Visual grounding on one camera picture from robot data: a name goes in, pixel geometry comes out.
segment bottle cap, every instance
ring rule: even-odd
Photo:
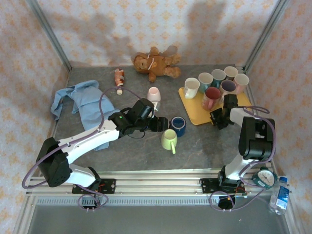
[[[279,181],[284,181],[286,183],[287,182],[287,178],[286,177],[280,177]]]

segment floral wallpaper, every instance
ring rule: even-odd
[[[311,13],[311,1],[290,1],[249,73],[257,104],[275,119],[275,160],[289,176],[306,233],[312,229]]]
[[[130,65],[170,45],[181,64],[245,64],[278,0],[39,0],[72,66]]]
[[[12,233],[67,71],[25,0],[0,1],[0,233]]]

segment water bottle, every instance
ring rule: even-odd
[[[286,186],[287,178],[281,177],[273,186],[272,196],[269,204],[271,211],[278,215],[283,215],[286,212],[289,189]]]

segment blue cup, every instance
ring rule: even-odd
[[[175,131],[177,137],[181,137],[185,134],[186,121],[180,116],[173,117],[170,120],[169,128]]]
[[[199,74],[198,80],[200,82],[200,87],[198,91],[200,91],[201,93],[205,93],[206,89],[208,89],[211,86],[211,83],[213,82],[214,78],[208,72],[203,72]]]
[[[213,75],[213,83],[211,84],[212,87],[220,88],[221,82],[225,79],[226,74],[221,69],[214,69],[213,72],[211,72],[211,75]]]

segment gauge dial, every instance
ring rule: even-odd
[[[261,181],[269,186],[273,186],[275,183],[275,178],[273,172],[269,170],[261,170],[258,172],[258,177]]]

